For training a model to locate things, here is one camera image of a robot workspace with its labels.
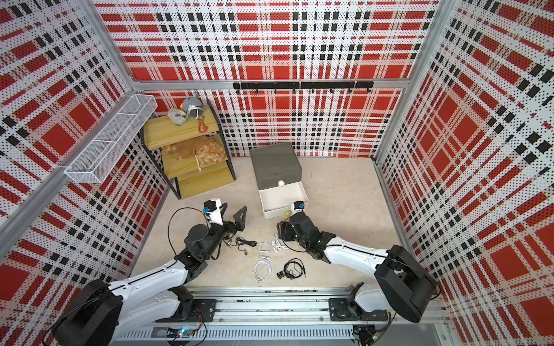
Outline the white drawer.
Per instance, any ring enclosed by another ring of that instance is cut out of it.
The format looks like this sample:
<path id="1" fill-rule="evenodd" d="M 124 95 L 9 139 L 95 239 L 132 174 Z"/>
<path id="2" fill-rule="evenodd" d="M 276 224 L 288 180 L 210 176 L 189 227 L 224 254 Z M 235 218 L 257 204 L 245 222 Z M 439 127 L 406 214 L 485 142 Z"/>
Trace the white drawer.
<path id="1" fill-rule="evenodd" d="M 259 190 L 259 197 L 266 219 L 288 218 L 284 216 L 284 212 L 291 211 L 295 201 L 304 201 L 305 208 L 309 203 L 309 198 L 301 182 Z"/>

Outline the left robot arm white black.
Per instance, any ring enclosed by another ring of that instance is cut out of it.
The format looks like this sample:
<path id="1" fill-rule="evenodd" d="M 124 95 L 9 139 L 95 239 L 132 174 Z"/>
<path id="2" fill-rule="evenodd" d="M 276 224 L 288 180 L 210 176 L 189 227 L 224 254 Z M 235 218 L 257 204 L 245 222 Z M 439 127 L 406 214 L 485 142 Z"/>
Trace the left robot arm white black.
<path id="1" fill-rule="evenodd" d="M 185 247 L 164 265 L 141 275 L 107 283 L 89 282 L 43 336 L 59 345 L 109 345 L 121 335 L 153 321 L 191 315 L 193 296 L 186 283 L 195 280 L 210 260 L 217 260 L 224 241 L 245 230 L 248 208 L 225 221 L 227 204 L 204 203 L 204 222 L 190 229 Z"/>

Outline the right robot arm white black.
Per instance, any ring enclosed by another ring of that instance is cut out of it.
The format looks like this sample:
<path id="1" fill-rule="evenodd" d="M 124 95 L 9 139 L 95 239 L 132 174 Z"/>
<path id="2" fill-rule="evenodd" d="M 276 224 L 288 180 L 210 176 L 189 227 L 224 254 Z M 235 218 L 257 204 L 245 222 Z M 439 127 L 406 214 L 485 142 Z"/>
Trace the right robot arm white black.
<path id="1" fill-rule="evenodd" d="M 434 278 L 400 245 L 390 249 L 356 245 L 320 231 L 304 212 L 277 223 L 276 229 L 285 245 L 297 242 L 315 260 L 343 265 L 375 278 L 379 291 L 358 283 L 347 299 L 348 310 L 358 319 L 365 319 L 375 310 L 392 309 L 405 320 L 419 323 L 439 288 Z"/>

